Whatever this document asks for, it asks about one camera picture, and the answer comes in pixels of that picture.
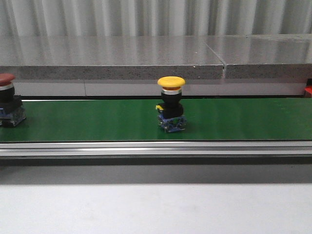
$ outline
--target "green conveyor belt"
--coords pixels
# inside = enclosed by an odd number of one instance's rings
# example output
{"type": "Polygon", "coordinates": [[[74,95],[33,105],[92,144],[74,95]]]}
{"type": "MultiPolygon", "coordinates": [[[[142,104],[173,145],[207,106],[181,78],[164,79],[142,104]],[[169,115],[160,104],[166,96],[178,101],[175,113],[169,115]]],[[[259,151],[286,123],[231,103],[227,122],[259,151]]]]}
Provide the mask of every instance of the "green conveyor belt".
{"type": "Polygon", "coordinates": [[[160,100],[25,101],[27,119],[1,142],[312,139],[312,98],[184,99],[186,130],[157,124],[160,100]]]}

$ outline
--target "white curtain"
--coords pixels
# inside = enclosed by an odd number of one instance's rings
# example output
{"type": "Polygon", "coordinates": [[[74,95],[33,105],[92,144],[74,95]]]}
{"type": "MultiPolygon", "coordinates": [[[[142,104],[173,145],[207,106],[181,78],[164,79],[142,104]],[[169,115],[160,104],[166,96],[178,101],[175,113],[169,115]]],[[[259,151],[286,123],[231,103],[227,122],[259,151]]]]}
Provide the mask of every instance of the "white curtain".
{"type": "Polygon", "coordinates": [[[312,0],[0,0],[0,36],[311,33],[312,0]]]}

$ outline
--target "red object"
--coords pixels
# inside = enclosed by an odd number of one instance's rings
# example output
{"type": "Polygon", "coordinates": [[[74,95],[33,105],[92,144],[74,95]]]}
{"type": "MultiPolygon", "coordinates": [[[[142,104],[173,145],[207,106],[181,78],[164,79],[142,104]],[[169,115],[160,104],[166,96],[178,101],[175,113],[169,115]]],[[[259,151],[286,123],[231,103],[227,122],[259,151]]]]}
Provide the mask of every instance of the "red object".
{"type": "Polygon", "coordinates": [[[304,97],[312,98],[312,86],[307,86],[305,89],[304,97]]]}
{"type": "Polygon", "coordinates": [[[0,74],[0,86],[6,86],[11,83],[11,80],[15,79],[15,75],[10,73],[0,74]]]}

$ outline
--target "aluminum rail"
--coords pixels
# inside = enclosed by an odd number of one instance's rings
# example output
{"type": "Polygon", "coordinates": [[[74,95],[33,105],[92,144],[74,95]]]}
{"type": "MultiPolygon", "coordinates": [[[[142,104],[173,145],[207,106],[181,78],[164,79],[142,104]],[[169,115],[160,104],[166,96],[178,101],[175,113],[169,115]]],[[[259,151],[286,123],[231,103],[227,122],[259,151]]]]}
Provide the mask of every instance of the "aluminum rail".
{"type": "Polygon", "coordinates": [[[138,141],[0,143],[1,158],[294,157],[312,141],[138,141]]]}

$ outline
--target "yellow terminal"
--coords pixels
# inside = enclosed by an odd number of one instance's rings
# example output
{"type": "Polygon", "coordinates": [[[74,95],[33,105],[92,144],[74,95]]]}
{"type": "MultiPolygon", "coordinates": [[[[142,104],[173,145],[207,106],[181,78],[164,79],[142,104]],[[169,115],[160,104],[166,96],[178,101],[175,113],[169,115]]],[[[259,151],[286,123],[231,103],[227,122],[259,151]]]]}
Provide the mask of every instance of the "yellow terminal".
{"type": "Polygon", "coordinates": [[[185,84],[185,80],[181,77],[162,77],[158,80],[157,84],[162,86],[164,89],[175,89],[183,86],[185,84]]]}
{"type": "Polygon", "coordinates": [[[156,110],[161,110],[163,111],[164,109],[160,105],[156,105],[156,110]]]}

